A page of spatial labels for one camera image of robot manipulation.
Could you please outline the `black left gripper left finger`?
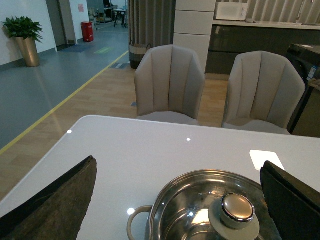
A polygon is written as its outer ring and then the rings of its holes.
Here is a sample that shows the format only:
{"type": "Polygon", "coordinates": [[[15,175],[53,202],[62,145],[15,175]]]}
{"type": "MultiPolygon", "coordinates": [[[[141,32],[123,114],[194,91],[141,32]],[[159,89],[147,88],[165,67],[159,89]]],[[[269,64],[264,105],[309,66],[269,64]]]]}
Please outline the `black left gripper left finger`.
{"type": "Polygon", "coordinates": [[[87,214],[97,161],[87,157],[0,218],[2,240],[75,240],[87,214]]]}

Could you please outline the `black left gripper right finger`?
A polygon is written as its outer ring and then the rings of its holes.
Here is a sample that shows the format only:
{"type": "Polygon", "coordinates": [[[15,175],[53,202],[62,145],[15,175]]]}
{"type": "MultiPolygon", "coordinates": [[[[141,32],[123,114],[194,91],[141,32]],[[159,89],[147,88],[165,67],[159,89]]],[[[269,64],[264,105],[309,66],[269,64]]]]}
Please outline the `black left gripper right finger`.
{"type": "Polygon", "coordinates": [[[320,238],[320,193],[285,170],[266,161],[260,183],[276,228],[283,240],[320,238]]]}

